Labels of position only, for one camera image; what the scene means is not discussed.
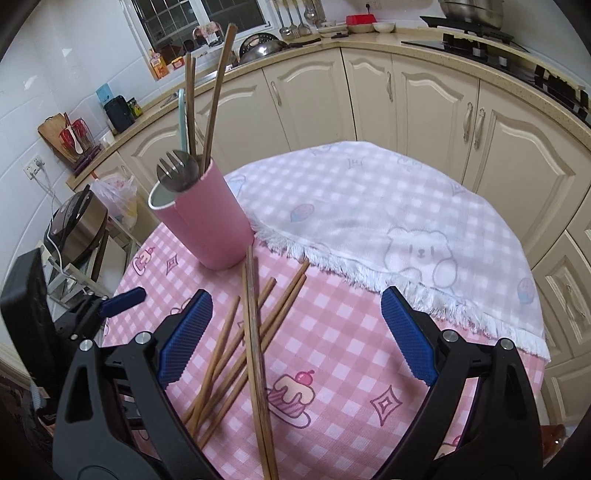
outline countertop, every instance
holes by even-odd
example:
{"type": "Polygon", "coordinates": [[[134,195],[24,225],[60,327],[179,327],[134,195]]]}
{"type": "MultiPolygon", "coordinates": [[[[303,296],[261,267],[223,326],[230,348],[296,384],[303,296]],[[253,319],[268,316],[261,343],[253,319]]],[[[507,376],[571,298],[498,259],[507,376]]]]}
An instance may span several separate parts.
{"type": "MultiPolygon", "coordinates": [[[[440,40],[444,30],[434,28],[415,28],[399,30],[391,34],[353,34],[347,38],[339,38],[332,40],[330,38],[323,38],[321,42],[312,45],[286,50],[258,61],[253,61],[244,66],[237,67],[230,70],[224,75],[224,82],[232,80],[244,75],[246,73],[267,67],[279,61],[291,59],[330,48],[358,48],[361,50],[374,50],[393,53],[406,57],[421,59],[442,65],[459,72],[466,73],[480,80],[488,82],[506,92],[509,92],[531,106],[537,108],[551,119],[556,121],[564,129],[566,129],[573,137],[579,140],[588,150],[591,150],[591,129],[585,125],[581,120],[576,118],[566,108],[559,105],[543,93],[526,85],[525,83],[511,77],[508,74],[495,70],[486,65],[482,65],[475,61],[464,59],[452,54],[443,53],[440,51],[429,50],[423,47],[414,47],[411,45],[403,45],[403,41],[418,41],[418,40],[440,40]]],[[[204,92],[213,88],[215,76],[204,73],[196,79],[195,96],[201,95],[204,92]]],[[[158,119],[162,118],[167,113],[175,110],[177,102],[171,102],[166,106],[161,106],[161,103],[178,89],[172,88],[169,92],[162,95],[155,101],[151,102],[145,107],[144,114],[123,134],[115,137],[115,143],[109,148],[103,150],[83,172],[77,177],[70,176],[67,180],[67,185],[74,190],[98,165],[106,160],[115,151],[121,148],[132,137],[140,133],[144,128],[151,125],[158,119]]]]}

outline metal bolt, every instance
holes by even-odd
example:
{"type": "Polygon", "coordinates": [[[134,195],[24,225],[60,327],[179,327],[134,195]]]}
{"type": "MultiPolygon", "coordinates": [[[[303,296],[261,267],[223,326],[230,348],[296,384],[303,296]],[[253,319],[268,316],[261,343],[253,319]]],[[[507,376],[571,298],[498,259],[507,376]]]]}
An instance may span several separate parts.
{"type": "Polygon", "coordinates": [[[140,345],[143,345],[145,343],[148,343],[151,338],[152,338],[152,334],[150,332],[139,332],[135,336],[135,342],[139,343],[140,345]]]}
{"type": "Polygon", "coordinates": [[[92,348],[92,340],[82,340],[80,343],[80,350],[87,352],[92,348]]]}
{"type": "Polygon", "coordinates": [[[445,332],[443,332],[443,339],[446,342],[457,342],[458,338],[460,338],[460,336],[454,330],[446,330],[445,332]]]}
{"type": "Polygon", "coordinates": [[[508,338],[503,338],[501,340],[501,346],[505,350],[513,350],[513,347],[515,346],[515,344],[513,342],[511,342],[511,340],[509,340],[508,338]]]}

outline blue box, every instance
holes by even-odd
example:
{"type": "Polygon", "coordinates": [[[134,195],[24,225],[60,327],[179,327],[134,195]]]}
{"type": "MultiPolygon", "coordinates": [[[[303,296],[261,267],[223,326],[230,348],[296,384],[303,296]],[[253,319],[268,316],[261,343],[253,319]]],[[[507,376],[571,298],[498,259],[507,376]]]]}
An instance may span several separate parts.
{"type": "Polygon", "coordinates": [[[110,100],[115,98],[108,83],[105,83],[96,91],[96,96],[99,98],[99,102],[102,106],[105,106],[110,100]]]}

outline light blue utensil handle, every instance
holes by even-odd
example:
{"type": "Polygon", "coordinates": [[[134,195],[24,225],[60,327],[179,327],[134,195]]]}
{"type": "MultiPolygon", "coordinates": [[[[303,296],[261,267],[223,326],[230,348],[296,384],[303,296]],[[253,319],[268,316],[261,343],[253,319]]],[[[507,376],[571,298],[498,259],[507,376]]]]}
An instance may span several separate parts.
{"type": "Polygon", "coordinates": [[[178,134],[180,136],[181,150],[188,152],[187,149],[187,121],[185,118],[185,100],[184,100],[184,88],[178,91],[178,134]]]}

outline gas stove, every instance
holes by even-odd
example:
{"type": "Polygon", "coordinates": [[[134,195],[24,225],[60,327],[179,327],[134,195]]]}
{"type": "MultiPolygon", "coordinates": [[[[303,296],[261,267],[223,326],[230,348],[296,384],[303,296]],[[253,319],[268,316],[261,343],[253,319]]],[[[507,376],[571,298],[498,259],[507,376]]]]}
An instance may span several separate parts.
{"type": "Polygon", "coordinates": [[[453,33],[444,33],[441,41],[403,41],[403,44],[458,55],[511,75],[543,92],[570,110],[591,128],[591,114],[589,113],[589,96],[587,92],[581,90],[577,95],[577,91],[573,87],[561,78],[552,75],[541,65],[535,65],[533,68],[525,67],[522,58],[519,56],[519,52],[526,50],[520,46],[512,46],[512,49],[515,50],[512,53],[506,49],[495,48],[488,43],[479,41],[479,37],[488,37],[508,45],[513,40],[513,37],[510,35],[491,27],[467,22],[436,17],[421,18],[429,27],[457,28],[466,33],[474,33],[476,36],[474,40],[471,40],[464,37],[456,37],[453,33]]]}

